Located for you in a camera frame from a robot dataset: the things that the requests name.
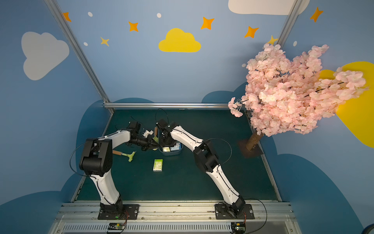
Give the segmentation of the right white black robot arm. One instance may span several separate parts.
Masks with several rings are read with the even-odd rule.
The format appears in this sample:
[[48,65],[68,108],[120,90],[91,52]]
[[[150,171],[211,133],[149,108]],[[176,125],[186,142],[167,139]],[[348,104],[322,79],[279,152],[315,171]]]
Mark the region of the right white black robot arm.
[[245,200],[231,185],[223,172],[219,157],[210,139],[203,140],[187,132],[181,125],[164,119],[156,122],[161,147],[171,147],[180,142],[193,152],[196,166],[206,173],[221,192],[224,204],[232,215],[239,215],[245,207]]

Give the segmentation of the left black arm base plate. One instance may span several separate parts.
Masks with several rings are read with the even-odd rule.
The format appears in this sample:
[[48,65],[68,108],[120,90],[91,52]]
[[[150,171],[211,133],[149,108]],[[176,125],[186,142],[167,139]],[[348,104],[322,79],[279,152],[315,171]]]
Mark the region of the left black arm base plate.
[[139,204],[105,205],[100,204],[98,220],[136,220]]

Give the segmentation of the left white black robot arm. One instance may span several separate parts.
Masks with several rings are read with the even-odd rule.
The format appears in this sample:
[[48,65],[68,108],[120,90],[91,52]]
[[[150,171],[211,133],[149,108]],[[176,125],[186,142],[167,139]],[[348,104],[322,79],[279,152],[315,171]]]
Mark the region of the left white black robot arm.
[[139,122],[131,121],[124,130],[99,138],[88,138],[83,144],[79,168],[94,182],[100,195],[102,210],[120,211],[123,205],[111,174],[113,149],[125,143],[135,144],[141,147],[142,151],[159,147],[151,134],[139,134],[140,127]]

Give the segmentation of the blue plastic storage box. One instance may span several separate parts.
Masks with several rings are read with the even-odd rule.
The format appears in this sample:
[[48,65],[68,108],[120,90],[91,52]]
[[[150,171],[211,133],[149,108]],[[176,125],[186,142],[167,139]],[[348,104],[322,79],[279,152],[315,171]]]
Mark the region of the blue plastic storage box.
[[177,141],[176,144],[172,147],[159,147],[159,151],[164,155],[164,156],[176,156],[181,154],[183,150],[184,145]]

